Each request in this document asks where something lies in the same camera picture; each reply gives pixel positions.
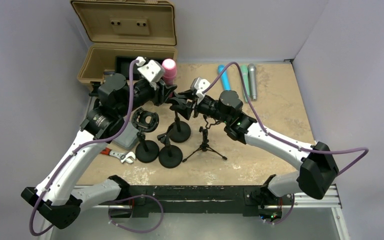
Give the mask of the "pink toy microphone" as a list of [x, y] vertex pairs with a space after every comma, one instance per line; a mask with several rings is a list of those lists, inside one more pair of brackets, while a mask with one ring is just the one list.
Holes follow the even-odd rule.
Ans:
[[177, 63], [173, 59], [167, 58], [162, 62], [161, 66], [164, 69], [163, 81], [167, 85], [173, 85], [177, 76]]

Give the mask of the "black stand with pink microphone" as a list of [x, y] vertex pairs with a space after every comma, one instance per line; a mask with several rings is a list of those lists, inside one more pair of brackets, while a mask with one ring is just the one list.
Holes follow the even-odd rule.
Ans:
[[181, 121], [179, 117], [179, 112], [174, 109], [175, 106], [179, 106], [180, 104], [185, 104], [187, 98], [184, 95], [179, 95], [176, 92], [173, 92], [167, 103], [172, 104], [170, 109], [174, 111], [174, 122], [170, 125], [173, 127], [170, 139], [175, 143], [184, 143], [191, 137], [191, 128], [185, 121]]

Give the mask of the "blue microphone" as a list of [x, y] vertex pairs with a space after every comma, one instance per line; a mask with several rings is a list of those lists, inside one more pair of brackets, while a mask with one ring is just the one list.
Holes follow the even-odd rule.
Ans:
[[230, 91], [231, 90], [231, 85], [230, 85], [230, 82], [229, 82], [229, 79], [228, 79], [228, 74], [227, 74], [227, 70], [221, 74], [222, 70], [225, 68], [224, 65], [219, 65], [217, 67], [217, 72], [218, 74], [220, 75], [220, 80], [221, 80], [221, 84], [222, 84], [222, 87], [223, 87], [223, 90], [224, 91]]

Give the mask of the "black tripod shock-mount stand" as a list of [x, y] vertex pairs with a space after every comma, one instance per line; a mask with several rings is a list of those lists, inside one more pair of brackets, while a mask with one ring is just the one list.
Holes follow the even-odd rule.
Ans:
[[205, 121], [205, 126], [201, 126], [199, 128], [199, 132], [202, 134], [202, 142], [196, 150], [194, 150], [190, 155], [188, 155], [186, 158], [184, 158], [181, 161], [182, 163], [185, 163], [192, 155], [194, 155], [197, 152], [213, 152], [213, 153], [216, 153], [217, 155], [219, 155], [224, 161], [228, 160], [228, 158], [226, 156], [224, 156], [221, 153], [219, 153], [218, 151], [214, 150], [209, 145], [209, 142], [210, 142], [209, 137], [208, 137], [209, 136], [209, 129], [212, 126], [219, 125], [221, 122], [215, 119], [214, 123], [209, 123], [208, 119], [210, 119], [210, 117], [208, 115], [203, 115], [203, 119]]

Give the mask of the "black clip desk stand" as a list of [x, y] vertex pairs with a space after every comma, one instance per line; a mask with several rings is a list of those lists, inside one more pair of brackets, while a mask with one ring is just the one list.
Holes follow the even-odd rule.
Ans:
[[183, 152], [176, 145], [171, 144], [170, 136], [174, 127], [170, 125], [165, 133], [159, 134], [157, 139], [164, 144], [164, 147], [158, 153], [160, 164], [168, 169], [179, 166], [183, 160]]

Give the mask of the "black shock-mount desk stand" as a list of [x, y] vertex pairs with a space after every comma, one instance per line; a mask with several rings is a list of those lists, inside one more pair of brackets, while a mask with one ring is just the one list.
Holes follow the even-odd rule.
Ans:
[[145, 164], [155, 161], [160, 148], [155, 141], [146, 139], [146, 133], [151, 133], [157, 129], [159, 115], [140, 107], [133, 113], [131, 123], [138, 130], [136, 136], [139, 143], [135, 149], [136, 159]]

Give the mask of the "mint green microphone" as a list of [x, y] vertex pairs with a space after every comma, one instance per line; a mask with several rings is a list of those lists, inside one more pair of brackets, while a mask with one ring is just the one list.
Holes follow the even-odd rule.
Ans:
[[240, 66], [240, 69], [241, 69], [241, 73], [242, 73], [242, 77], [243, 77], [243, 83], [244, 83], [244, 86], [242, 87], [242, 90], [243, 90], [243, 97], [244, 97], [244, 101], [246, 103], [248, 103], [248, 99], [250, 97], [250, 86], [249, 86], [249, 72], [248, 72], [248, 67], [246, 64], [242, 64]]

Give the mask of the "silver grey microphone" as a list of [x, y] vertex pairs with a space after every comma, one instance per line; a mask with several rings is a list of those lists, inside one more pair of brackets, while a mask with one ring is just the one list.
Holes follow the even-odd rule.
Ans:
[[258, 99], [257, 91], [257, 78], [256, 78], [256, 66], [253, 63], [250, 63], [248, 66], [248, 78], [249, 78], [249, 87], [250, 87], [250, 96], [252, 101]]

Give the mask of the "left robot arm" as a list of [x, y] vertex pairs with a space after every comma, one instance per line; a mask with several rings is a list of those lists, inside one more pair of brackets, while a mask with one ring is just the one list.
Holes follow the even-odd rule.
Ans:
[[21, 197], [52, 227], [65, 229], [81, 212], [105, 202], [118, 205], [130, 197], [130, 186], [117, 175], [75, 191], [75, 185], [91, 162], [126, 128], [133, 110], [152, 102], [162, 105], [176, 89], [163, 80], [128, 81], [122, 74], [106, 77], [95, 89], [100, 102], [80, 125], [76, 137], [60, 162], [37, 186], [26, 187]]

